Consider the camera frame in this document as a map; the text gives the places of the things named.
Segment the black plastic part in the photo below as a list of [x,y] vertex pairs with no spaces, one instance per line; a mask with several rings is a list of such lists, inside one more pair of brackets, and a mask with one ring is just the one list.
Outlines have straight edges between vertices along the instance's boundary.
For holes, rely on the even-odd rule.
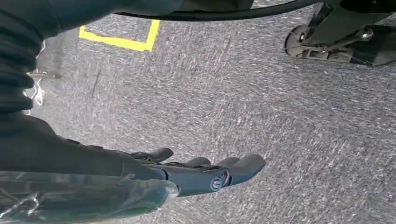
[[183,197],[213,193],[249,181],[265,167],[266,162],[261,156],[252,154],[242,159],[230,157],[217,165],[210,165],[209,160],[202,157],[191,160],[192,166],[188,163],[181,167],[149,162],[143,165],[175,183],[180,190],[179,197]]
[[169,20],[169,21],[231,21],[231,20],[247,20],[266,16],[273,16],[283,13],[288,13],[301,9],[321,0],[294,0],[284,4],[275,6],[227,11],[227,12],[208,12],[208,11],[175,11],[167,15],[160,16],[146,16],[141,14],[132,14],[128,12],[116,13],[119,15],[132,16],[153,20]]

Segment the bolt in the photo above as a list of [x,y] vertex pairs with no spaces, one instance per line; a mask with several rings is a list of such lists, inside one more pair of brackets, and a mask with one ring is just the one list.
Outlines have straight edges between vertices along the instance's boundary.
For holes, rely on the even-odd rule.
[[212,180],[211,189],[213,191],[218,191],[218,190],[220,190],[221,187],[223,187],[223,181],[218,177],[214,178]]
[[367,28],[364,30],[363,35],[361,36],[361,40],[369,41],[374,36],[374,32],[371,28]]
[[300,35],[299,39],[298,39],[298,42],[301,43],[302,41],[304,41],[304,39],[305,39],[305,34],[302,33],[302,34]]

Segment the white shoelace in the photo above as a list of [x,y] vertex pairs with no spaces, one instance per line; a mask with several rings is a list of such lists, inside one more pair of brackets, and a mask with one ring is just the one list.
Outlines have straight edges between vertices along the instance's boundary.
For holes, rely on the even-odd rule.
[[[38,57],[40,56],[40,54],[42,53],[42,51],[44,51],[46,48],[45,46],[45,41],[42,43],[42,48],[40,50],[40,52],[38,53],[36,59],[38,59]],[[37,68],[34,72],[36,73],[40,73],[39,69]],[[44,94],[45,91],[41,88],[40,86],[40,82],[41,82],[42,78],[40,78],[37,82],[35,82],[35,85],[33,86],[35,92],[34,94],[30,97],[32,100],[34,100],[39,106],[42,106],[44,104]],[[29,97],[27,95],[27,93],[24,91],[23,94],[26,97]],[[30,115],[32,113],[31,110],[27,110],[26,111],[26,115]]]

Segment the black sleeve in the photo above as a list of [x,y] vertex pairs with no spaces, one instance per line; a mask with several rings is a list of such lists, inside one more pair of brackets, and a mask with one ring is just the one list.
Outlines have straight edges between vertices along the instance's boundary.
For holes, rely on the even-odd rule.
[[44,39],[116,11],[110,0],[0,1],[0,114],[32,108],[23,89],[32,88],[26,72],[36,68]]
[[60,138],[43,120],[26,116],[43,40],[123,8],[127,0],[0,0],[0,171],[160,178],[126,153]]

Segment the black metal frame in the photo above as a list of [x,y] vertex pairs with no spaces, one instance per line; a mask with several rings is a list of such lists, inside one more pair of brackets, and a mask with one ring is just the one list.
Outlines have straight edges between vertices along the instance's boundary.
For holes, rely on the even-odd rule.
[[396,60],[396,33],[391,26],[374,25],[396,11],[395,1],[327,0],[317,3],[307,25],[294,28],[285,52],[295,58],[379,66]]

